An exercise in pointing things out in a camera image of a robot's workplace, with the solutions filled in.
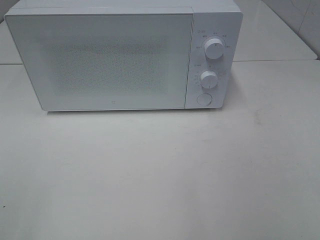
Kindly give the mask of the round white door button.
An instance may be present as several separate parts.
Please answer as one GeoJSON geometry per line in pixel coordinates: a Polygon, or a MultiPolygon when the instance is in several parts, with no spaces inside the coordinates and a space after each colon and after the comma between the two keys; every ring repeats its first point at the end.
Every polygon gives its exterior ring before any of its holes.
{"type": "Polygon", "coordinates": [[[202,106],[209,106],[212,102],[212,96],[208,93],[203,93],[197,97],[197,103],[202,106]]]}

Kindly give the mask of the white dial knob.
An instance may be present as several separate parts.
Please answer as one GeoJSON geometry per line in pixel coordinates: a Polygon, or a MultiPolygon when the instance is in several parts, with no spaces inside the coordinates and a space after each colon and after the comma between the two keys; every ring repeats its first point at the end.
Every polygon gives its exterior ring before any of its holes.
{"type": "Polygon", "coordinates": [[[225,44],[218,37],[212,37],[205,41],[204,52],[208,59],[216,60],[224,54],[225,44]]]}
{"type": "Polygon", "coordinates": [[[204,71],[200,75],[200,85],[205,89],[212,89],[218,84],[218,75],[212,71],[204,71]]]}

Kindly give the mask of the white microwave door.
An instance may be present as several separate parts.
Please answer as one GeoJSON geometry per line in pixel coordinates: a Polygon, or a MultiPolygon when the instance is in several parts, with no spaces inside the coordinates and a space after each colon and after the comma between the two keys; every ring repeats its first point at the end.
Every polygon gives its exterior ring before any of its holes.
{"type": "Polygon", "coordinates": [[[193,16],[10,15],[45,111],[185,106],[193,16]]]}

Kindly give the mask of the white microwave oven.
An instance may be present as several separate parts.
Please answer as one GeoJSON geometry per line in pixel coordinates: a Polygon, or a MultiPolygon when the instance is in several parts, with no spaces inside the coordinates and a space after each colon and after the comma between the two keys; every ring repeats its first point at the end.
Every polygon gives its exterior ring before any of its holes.
{"type": "Polygon", "coordinates": [[[172,14],[192,15],[184,107],[94,111],[221,108],[243,20],[243,13],[232,0],[20,0],[8,10],[4,20],[8,26],[8,16],[172,14]],[[210,38],[220,38],[224,43],[224,53],[218,59],[206,57],[204,43],[210,38]],[[200,75],[205,71],[214,71],[217,74],[218,83],[214,88],[206,89],[201,86],[200,75]],[[212,96],[209,106],[198,104],[197,97],[201,94],[212,96]]]}

